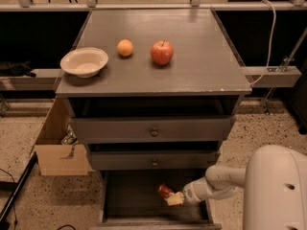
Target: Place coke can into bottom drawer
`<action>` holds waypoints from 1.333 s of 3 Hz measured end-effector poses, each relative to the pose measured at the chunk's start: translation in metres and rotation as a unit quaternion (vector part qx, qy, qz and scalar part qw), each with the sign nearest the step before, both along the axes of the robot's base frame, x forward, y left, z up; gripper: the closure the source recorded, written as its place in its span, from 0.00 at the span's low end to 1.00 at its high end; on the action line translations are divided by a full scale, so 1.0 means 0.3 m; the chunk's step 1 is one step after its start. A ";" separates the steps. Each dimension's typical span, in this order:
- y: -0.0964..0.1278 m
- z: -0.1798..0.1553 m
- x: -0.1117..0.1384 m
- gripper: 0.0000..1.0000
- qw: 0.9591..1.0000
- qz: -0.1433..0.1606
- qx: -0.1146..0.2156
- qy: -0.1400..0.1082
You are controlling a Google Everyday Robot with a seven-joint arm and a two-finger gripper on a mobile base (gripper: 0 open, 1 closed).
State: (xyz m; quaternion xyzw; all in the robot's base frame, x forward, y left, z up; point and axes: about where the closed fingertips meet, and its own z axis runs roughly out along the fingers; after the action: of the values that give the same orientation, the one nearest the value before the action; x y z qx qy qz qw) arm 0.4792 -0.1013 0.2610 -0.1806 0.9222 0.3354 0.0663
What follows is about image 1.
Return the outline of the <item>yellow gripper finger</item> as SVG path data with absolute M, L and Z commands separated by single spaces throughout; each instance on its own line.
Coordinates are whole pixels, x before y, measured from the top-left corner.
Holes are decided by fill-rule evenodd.
M 166 202 L 170 207 L 178 207 L 184 202 L 184 194 L 182 192 L 177 192 L 166 198 Z

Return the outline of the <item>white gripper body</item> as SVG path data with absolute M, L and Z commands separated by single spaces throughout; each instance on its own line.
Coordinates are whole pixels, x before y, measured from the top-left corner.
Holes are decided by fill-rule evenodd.
M 205 200 L 204 186 L 198 181 L 186 184 L 182 190 L 184 194 L 184 202 L 187 204 L 198 204 Z

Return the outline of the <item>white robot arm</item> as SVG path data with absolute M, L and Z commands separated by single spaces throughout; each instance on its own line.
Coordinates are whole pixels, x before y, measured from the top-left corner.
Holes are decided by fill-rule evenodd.
M 170 206 L 225 199 L 244 190 L 243 230 L 307 230 L 307 156 L 267 145 L 244 168 L 214 165 L 205 176 L 179 192 L 162 185 L 158 192 Z

